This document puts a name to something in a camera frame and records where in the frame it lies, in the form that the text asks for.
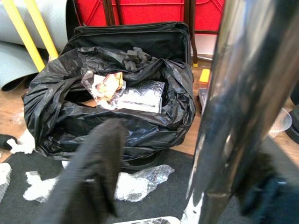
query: chrome pole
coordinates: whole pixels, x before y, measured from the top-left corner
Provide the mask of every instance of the chrome pole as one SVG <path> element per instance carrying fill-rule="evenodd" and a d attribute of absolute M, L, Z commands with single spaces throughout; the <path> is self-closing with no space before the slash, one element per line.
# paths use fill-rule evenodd
<path fill-rule="evenodd" d="M 215 224 L 299 78 L 299 1 L 227 0 L 183 224 Z"/>

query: wooden floor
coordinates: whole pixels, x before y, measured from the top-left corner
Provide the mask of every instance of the wooden floor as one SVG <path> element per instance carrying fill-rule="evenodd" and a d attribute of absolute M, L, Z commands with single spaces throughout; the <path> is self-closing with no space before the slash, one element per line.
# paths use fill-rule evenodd
<path fill-rule="evenodd" d="M 185 141 L 180 146 L 173 147 L 174 150 L 194 154 L 195 144 L 197 139 L 197 133 L 200 124 L 200 113 L 199 113 L 199 101 L 197 100 L 197 91 L 199 88 L 199 76 L 202 69 L 209 68 L 210 63 L 200 61 L 200 66 L 198 68 L 193 68 L 194 74 L 194 85 L 193 93 L 196 99 L 196 116 L 194 122 L 186 135 Z M 10 134 L 19 138 L 26 129 L 25 121 L 21 118 L 21 121 L 16 122 L 16 113 L 21 112 L 23 108 L 23 103 L 21 96 L 26 92 L 23 86 L 19 86 L 17 89 L 10 92 L 0 91 L 0 133 Z M 292 110 L 294 105 L 290 100 L 287 101 L 285 109 L 287 111 Z M 299 167 L 299 145 L 292 141 L 284 132 L 280 133 L 274 141 L 280 145 L 280 147 L 285 151 L 285 153 L 297 164 Z M 11 154 L 5 150 L 2 151 L 2 157 L 0 162 L 3 162 Z"/>

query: plastic cup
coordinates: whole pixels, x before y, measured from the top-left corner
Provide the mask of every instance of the plastic cup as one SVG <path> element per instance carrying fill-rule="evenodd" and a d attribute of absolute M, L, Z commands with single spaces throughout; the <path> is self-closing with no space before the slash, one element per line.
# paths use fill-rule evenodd
<path fill-rule="evenodd" d="M 280 132 L 284 132 L 285 130 L 289 129 L 291 125 L 292 118 L 290 114 L 288 111 L 282 108 L 269 131 L 269 136 L 271 138 L 275 138 Z"/>

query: yellow pole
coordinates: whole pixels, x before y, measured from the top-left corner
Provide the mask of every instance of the yellow pole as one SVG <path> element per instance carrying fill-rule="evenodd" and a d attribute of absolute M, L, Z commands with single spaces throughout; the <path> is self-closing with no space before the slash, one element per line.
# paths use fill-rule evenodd
<path fill-rule="evenodd" d="M 20 35 L 25 47 L 27 48 L 27 51 L 29 52 L 35 66 L 37 67 L 37 70 L 43 70 L 45 64 L 43 63 L 43 60 L 40 54 L 38 53 L 36 46 L 34 45 L 33 40 L 13 0 L 2 0 L 2 4 L 6 12 L 8 13 L 11 21 L 13 22 L 16 30 L 18 31 L 18 34 Z"/>
<path fill-rule="evenodd" d="M 58 58 L 58 53 L 56 51 L 55 45 L 51 39 L 51 36 L 47 30 L 46 24 L 43 21 L 43 17 L 38 10 L 35 0 L 25 0 L 27 9 L 32 17 L 32 20 L 41 36 L 43 43 L 48 51 L 50 60 Z"/>

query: black mat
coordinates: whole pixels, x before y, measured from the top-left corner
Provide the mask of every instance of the black mat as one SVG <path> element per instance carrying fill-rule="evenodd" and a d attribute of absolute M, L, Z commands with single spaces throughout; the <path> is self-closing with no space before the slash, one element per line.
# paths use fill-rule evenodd
<path fill-rule="evenodd" d="M 11 182 L 0 203 L 0 224 L 29 224 L 39 214 L 42 204 L 26 201 L 23 194 L 29 185 L 25 172 L 38 171 L 41 178 L 49 179 L 57 176 L 62 169 L 61 162 L 45 158 L 39 154 L 14 154 L 7 161 L 12 167 Z M 137 219 L 174 216 L 181 219 L 186 206 L 185 194 L 192 166 L 192 157 L 173 150 L 166 150 L 160 164 L 168 164 L 175 169 L 167 182 L 158 185 L 141 202 L 117 202 L 118 218 L 110 218 L 107 223 L 123 222 Z M 250 224 L 241 217 L 238 202 L 233 198 L 219 224 Z"/>

